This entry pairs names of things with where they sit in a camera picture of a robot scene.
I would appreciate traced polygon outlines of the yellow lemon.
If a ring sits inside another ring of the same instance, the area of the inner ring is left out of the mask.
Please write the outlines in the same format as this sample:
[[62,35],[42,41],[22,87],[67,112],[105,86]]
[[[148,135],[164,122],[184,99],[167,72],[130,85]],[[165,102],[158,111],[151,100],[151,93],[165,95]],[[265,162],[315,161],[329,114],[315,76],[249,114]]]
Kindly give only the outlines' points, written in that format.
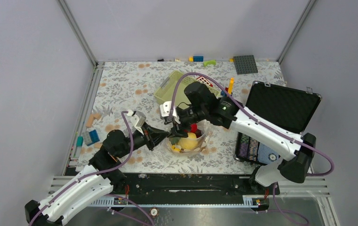
[[188,137],[182,137],[180,141],[178,142],[178,145],[181,147],[181,149],[195,149],[198,146],[198,140],[195,133],[189,132]]

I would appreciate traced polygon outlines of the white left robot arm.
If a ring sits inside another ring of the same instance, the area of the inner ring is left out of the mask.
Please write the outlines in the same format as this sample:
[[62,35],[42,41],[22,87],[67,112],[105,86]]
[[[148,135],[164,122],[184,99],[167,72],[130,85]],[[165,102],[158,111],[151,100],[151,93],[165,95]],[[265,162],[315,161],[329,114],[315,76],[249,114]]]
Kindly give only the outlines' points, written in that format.
[[121,130],[110,131],[101,148],[73,179],[49,197],[25,205],[26,221],[31,226],[64,226],[98,198],[125,191],[128,186],[126,176],[119,170],[119,159],[143,146],[153,150],[168,135],[147,123],[128,137]]

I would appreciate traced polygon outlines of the clear dotted zip top bag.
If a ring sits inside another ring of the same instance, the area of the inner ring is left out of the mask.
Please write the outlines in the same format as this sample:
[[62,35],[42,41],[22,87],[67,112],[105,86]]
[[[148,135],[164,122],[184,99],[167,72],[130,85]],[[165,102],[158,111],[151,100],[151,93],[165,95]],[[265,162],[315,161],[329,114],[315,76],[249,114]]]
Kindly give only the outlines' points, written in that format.
[[177,156],[198,154],[207,148],[212,135],[212,124],[202,121],[191,125],[191,130],[185,132],[187,137],[166,138],[163,147]]

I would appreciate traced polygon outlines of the dark green avocado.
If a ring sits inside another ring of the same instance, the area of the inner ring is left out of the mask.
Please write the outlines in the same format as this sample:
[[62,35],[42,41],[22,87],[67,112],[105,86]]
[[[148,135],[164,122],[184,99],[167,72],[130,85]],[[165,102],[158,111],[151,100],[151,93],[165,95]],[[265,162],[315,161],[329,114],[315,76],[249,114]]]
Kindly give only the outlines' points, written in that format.
[[171,138],[169,138],[169,141],[170,141],[171,145],[176,145],[180,141],[180,138],[179,137],[171,137]]

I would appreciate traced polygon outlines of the red apple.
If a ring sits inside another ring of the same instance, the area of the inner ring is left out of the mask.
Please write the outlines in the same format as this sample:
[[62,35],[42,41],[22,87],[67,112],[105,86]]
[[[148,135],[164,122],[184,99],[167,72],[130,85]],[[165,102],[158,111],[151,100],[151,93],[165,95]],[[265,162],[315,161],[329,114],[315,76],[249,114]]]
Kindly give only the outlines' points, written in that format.
[[191,133],[196,133],[197,130],[198,130],[198,126],[197,126],[196,123],[190,125],[190,132]]

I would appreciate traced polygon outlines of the orange mango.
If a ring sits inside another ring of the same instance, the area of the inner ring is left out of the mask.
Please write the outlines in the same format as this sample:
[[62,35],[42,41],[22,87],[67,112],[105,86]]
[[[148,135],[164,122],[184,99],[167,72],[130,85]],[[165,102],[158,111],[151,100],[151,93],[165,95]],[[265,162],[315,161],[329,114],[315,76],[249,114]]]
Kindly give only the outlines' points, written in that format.
[[177,148],[175,145],[173,145],[171,147],[171,150],[174,152],[174,153],[180,153],[181,152],[181,149],[180,148]]

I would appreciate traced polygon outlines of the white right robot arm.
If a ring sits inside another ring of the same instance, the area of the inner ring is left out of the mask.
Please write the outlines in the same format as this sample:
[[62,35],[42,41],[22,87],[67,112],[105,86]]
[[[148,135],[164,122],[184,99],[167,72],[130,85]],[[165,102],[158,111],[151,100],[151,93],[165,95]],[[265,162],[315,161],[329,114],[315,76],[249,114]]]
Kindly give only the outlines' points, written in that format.
[[171,137],[187,137],[184,130],[203,120],[235,130],[265,144],[279,156],[273,163],[254,170],[249,178],[252,192],[261,194],[278,181],[304,183],[313,154],[312,147],[304,141],[302,135],[263,119],[248,107],[242,106],[230,94],[217,98],[203,83],[196,81],[189,84],[184,93],[190,101],[188,108],[178,110],[174,100],[159,106],[165,124],[172,123]]

